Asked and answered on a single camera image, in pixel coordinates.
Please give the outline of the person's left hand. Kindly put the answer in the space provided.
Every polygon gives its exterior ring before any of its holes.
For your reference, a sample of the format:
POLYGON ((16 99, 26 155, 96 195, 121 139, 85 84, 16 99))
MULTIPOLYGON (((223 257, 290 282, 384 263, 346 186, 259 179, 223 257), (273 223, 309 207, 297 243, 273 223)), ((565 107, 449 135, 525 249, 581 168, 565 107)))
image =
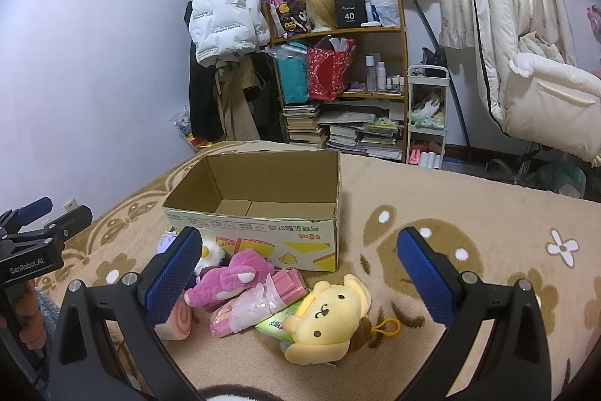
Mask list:
POLYGON ((24 283, 24 288, 26 292, 15 304, 16 314, 26 321, 20 331, 20 341, 27 346, 28 350, 42 349, 46 344, 47 333, 39 308, 35 282, 27 281, 24 283))

